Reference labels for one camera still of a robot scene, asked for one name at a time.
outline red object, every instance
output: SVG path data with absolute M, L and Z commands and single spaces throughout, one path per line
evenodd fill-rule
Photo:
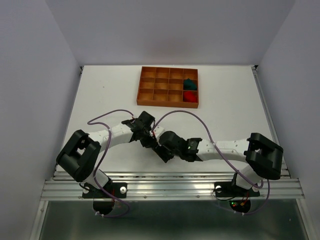
M 196 103 L 197 96 L 192 91 L 185 91 L 183 93 L 183 101 L 189 103 Z

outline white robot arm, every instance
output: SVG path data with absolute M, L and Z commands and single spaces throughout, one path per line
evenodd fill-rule
M 140 141 L 145 148 L 151 148 L 166 163 L 174 156 L 188 162 L 223 159 L 248 163 L 240 170 L 246 178 L 235 173 L 233 180 L 222 182 L 221 197 L 242 196 L 262 179 L 276 180 L 281 175 L 283 149 L 259 133 L 252 133 L 248 139 L 217 141 L 212 143 L 201 138 L 184 140 L 173 131 L 165 131 L 161 126 L 152 130 L 155 118 L 142 112 L 138 118 L 125 120 L 110 129 L 109 148 L 132 141 Z M 57 163 L 77 182 L 85 182 L 99 188 L 94 181 L 94 167 L 98 154 L 106 149 L 108 130 L 91 133 L 76 131 L 57 157 Z M 101 170 L 96 172 L 101 186 L 110 182 Z

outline gray wall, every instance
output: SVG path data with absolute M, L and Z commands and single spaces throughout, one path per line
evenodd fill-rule
M 298 0 L 259 67 L 291 174 L 320 229 L 320 1 Z
M 0 7 L 0 238 L 28 239 L 79 66 L 44 0 Z
M 46 0 L 81 65 L 257 64 L 294 0 Z

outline green object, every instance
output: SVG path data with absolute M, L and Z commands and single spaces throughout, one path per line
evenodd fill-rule
M 183 81 L 183 90 L 196 91 L 197 85 L 190 78 L 188 78 Z

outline orange tray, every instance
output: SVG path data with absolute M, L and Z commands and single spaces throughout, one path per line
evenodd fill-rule
M 184 80 L 190 79 L 196 91 L 184 90 Z M 196 96 L 196 102 L 184 101 L 184 92 Z M 198 69 L 143 66 L 136 103 L 143 106 L 197 109 L 199 105 Z

